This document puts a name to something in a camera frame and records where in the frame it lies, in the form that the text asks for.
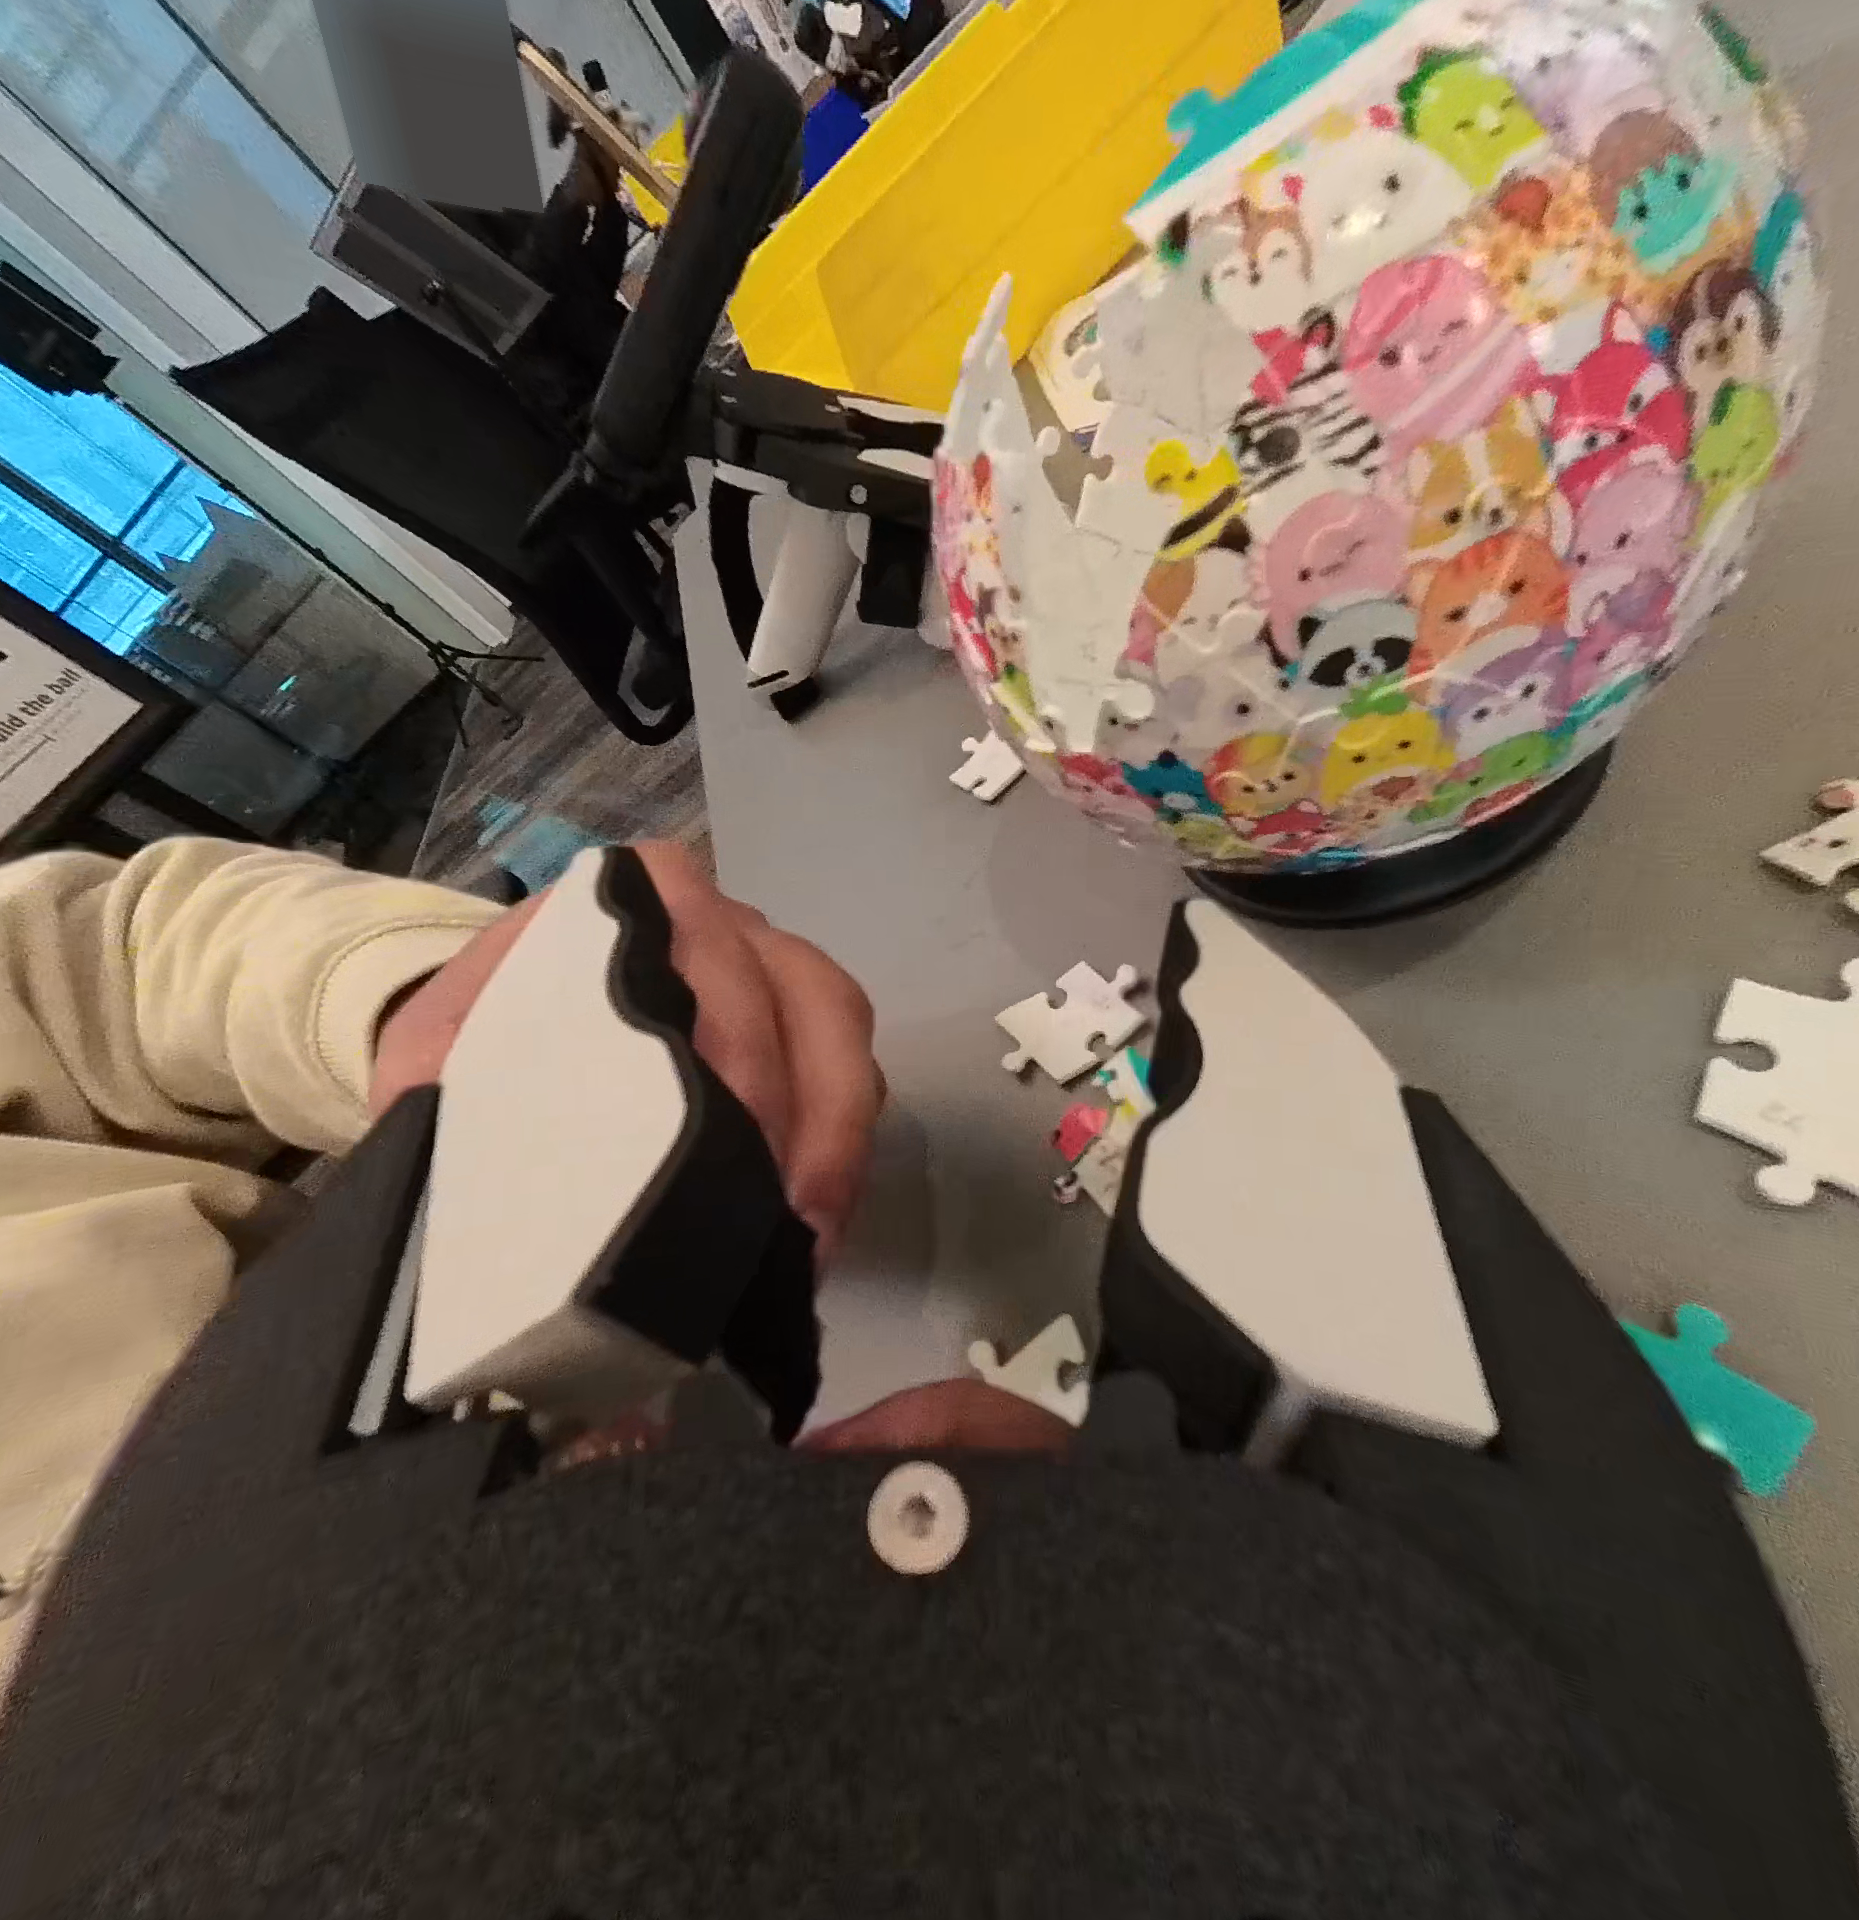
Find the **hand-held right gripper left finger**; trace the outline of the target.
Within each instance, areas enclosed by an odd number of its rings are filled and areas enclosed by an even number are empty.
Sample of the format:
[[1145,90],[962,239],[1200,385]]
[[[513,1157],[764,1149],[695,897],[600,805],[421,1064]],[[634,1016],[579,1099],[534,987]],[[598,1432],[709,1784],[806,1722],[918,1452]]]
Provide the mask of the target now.
[[695,1054],[695,994],[634,850],[587,850],[442,1060],[415,1233],[406,1405],[508,1397],[609,1427],[720,1360],[798,1432],[815,1233]]

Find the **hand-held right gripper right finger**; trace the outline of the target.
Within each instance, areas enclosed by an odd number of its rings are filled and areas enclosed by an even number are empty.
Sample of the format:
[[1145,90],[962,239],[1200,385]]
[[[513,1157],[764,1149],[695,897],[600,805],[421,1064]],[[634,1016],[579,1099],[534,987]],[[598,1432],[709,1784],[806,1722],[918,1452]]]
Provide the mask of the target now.
[[1284,1464],[1315,1415],[1491,1452],[1499,1411],[1381,1045],[1216,897],[1156,949],[1153,1114],[1123,1149],[1103,1369],[1191,1454]]

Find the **colourful puzzle ball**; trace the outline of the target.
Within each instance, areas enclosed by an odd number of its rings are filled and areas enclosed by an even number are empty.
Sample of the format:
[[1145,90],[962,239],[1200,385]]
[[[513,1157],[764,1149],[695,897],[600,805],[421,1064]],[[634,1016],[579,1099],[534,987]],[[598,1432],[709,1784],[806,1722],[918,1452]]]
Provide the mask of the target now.
[[1334,872],[1614,747],[1740,591],[1819,377],[1800,113],[1723,7],[1345,7],[1091,292],[1064,496],[1009,275],[933,458],[948,652],[1179,872]]

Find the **person's left forearm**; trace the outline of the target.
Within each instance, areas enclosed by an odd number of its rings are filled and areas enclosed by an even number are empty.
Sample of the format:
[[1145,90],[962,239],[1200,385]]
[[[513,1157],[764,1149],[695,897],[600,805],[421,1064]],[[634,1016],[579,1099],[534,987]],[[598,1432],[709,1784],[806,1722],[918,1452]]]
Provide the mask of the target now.
[[297,850],[158,840],[0,868],[0,1149],[262,1168],[368,1131],[387,1016],[501,906]]

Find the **colourful puzzle piece red heart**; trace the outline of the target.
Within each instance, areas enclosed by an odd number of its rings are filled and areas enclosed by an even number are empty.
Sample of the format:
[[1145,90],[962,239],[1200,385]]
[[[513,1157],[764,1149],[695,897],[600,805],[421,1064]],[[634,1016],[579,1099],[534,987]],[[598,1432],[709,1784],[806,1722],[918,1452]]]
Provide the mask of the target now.
[[1116,1220],[1123,1157],[1141,1131],[1141,1120],[1156,1109],[1145,1080],[1145,1054],[1123,1045],[1091,1070],[1091,1092],[1072,1101],[1051,1126],[1051,1203],[1091,1203]]

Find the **black ball stand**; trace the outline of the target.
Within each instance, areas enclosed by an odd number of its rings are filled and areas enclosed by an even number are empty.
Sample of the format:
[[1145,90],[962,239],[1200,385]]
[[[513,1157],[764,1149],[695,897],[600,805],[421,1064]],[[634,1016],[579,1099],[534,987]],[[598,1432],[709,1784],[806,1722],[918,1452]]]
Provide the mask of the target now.
[[1186,872],[1186,885],[1256,926],[1393,926],[1410,914],[1435,914],[1447,906],[1483,897],[1510,885],[1536,859],[1544,859],[1592,805],[1611,778],[1611,747],[1570,759],[1570,774],[1551,778],[1540,795],[1519,802],[1497,822],[1464,826],[1439,843],[1420,843],[1368,868],[1334,872],[1275,872],[1275,878],[1229,878],[1229,872]]

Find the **teal joined puzzle pieces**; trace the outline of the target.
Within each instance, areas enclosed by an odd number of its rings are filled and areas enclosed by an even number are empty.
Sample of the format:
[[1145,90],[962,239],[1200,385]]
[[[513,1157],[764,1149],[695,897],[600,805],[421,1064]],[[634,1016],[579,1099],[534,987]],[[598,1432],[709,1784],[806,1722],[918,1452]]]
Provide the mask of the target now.
[[1814,1415],[1772,1382],[1729,1360],[1730,1325],[1718,1306],[1685,1299],[1661,1331],[1614,1317],[1686,1432],[1723,1454],[1747,1502],[1775,1502],[1800,1474]]

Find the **large white joined puzzle pieces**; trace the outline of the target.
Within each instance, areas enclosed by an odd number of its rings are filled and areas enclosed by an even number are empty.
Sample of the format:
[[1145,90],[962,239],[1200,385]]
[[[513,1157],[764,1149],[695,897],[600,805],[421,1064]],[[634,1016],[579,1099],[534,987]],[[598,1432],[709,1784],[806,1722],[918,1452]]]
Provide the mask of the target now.
[[1723,1049],[1758,1049],[1764,1064],[1711,1060],[1692,1120],[1758,1149],[1752,1189],[1806,1209],[1826,1186],[1859,1195],[1859,957],[1845,994],[1786,994],[1730,974],[1718,1011]]

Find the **white and pink puzzle piece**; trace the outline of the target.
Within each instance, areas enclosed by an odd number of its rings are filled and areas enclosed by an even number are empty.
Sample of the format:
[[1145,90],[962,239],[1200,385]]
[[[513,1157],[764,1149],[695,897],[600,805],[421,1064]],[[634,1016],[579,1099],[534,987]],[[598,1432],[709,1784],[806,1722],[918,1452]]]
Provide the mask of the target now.
[[1814,822],[1781,843],[1764,843],[1758,859],[1811,888],[1830,888],[1859,872],[1859,778],[1826,778],[1811,805]]

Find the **person's left hand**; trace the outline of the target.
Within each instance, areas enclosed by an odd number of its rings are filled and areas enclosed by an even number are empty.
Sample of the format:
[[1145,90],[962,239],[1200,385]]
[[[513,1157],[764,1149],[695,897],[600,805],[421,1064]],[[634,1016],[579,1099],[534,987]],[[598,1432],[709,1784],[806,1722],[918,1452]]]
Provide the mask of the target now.
[[761,1126],[815,1267],[859,1209],[889,1080],[867,987],[815,942],[730,897],[682,843],[646,840],[673,921],[673,972],[695,994],[695,1054]]

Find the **black office chair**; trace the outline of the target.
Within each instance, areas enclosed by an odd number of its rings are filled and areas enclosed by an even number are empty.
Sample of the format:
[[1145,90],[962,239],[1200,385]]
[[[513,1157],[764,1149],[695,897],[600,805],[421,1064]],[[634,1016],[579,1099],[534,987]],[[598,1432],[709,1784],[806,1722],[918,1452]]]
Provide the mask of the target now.
[[619,605],[609,642],[572,642],[556,622],[543,633],[631,747],[667,747],[695,716],[692,656],[634,527],[682,474],[707,348],[798,188],[798,121],[798,96],[764,57],[730,47],[719,60],[646,292],[609,355],[579,449],[522,524],[527,552],[572,555]]

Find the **yellow plastic bin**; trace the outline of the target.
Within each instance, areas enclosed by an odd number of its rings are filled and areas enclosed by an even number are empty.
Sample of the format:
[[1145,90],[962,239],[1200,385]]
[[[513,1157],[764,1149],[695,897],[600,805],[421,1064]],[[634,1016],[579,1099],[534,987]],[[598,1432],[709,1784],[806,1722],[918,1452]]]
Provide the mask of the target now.
[[1282,57],[1275,0],[982,7],[751,253],[751,370],[941,414],[1009,275],[1009,348],[1131,253],[1167,109]]

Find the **blue plastic bin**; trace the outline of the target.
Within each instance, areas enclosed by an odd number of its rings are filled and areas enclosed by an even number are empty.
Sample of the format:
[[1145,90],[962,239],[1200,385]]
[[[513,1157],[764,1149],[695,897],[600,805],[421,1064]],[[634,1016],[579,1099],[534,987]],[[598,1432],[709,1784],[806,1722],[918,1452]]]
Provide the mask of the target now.
[[867,136],[867,106],[839,77],[806,96],[798,121],[798,198]]

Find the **black tripod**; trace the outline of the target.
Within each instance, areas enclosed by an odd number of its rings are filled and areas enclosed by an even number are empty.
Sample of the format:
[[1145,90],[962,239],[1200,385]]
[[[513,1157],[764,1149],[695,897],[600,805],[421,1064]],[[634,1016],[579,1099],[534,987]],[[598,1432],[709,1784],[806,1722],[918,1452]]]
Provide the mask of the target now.
[[518,645],[501,645],[501,652],[489,652],[489,645],[444,645],[444,642],[425,633],[406,610],[397,610],[394,603],[377,603],[377,595],[368,595],[368,605],[387,610],[394,626],[406,633],[406,642],[421,645],[421,656],[438,667],[438,686],[461,687],[461,695],[476,695],[481,705],[489,705],[489,709],[501,716],[496,729],[501,729],[508,740],[522,729],[522,705],[513,705],[513,698],[489,686],[489,674],[508,667],[508,663],[543,663],[534,652],[518,652]]

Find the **clear plastic box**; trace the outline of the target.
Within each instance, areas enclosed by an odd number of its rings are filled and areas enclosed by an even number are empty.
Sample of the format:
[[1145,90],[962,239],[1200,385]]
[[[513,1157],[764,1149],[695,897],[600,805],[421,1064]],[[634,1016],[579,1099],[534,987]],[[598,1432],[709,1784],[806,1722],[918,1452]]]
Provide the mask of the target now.
[[484,239],[356,172],[350,172],[325,204],[313,253],[484,364],[508,359],[554,302],[554,292],[508,253],[484,246]]

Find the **black framed sign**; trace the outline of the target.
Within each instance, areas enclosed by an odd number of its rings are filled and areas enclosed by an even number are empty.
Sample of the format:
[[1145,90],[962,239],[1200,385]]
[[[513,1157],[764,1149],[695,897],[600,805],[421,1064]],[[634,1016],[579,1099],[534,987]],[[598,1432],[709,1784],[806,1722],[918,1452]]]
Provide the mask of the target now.
[[0,577],[0,868],[58,850],[195,705]]

